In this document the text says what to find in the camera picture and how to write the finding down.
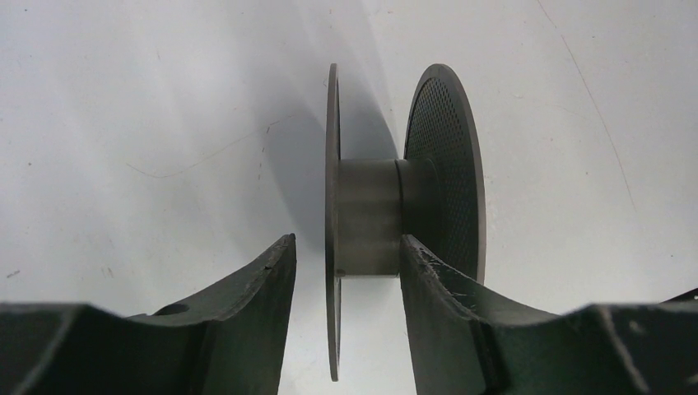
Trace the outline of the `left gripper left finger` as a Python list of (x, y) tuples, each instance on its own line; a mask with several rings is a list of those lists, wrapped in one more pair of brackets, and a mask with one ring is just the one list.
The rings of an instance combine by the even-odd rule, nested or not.
[(4, 394), (275, 394), (294, 293), (294, 235), (154, 314), (4, 303)]

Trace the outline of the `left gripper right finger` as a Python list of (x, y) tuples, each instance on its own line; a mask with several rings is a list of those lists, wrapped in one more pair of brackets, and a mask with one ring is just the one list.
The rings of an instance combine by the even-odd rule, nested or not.
[(694, 394), (697, 303), (520, 304), (402, 238), (400, 280), (420, 394)]

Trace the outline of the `dark grey cable spool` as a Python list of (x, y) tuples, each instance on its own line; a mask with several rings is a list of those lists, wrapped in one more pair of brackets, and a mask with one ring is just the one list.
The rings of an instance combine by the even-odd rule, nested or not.
[(482, 281), (486, 210), (482, 155), (456, 72), (421, 75), (399, 158), (341, 154), (337, 65), (328, 74), (325, 143), (325, 286), (329, 372), (339, 379), (342, 281), (395, 277), (399, 240), (413, 235), (439, 258)]

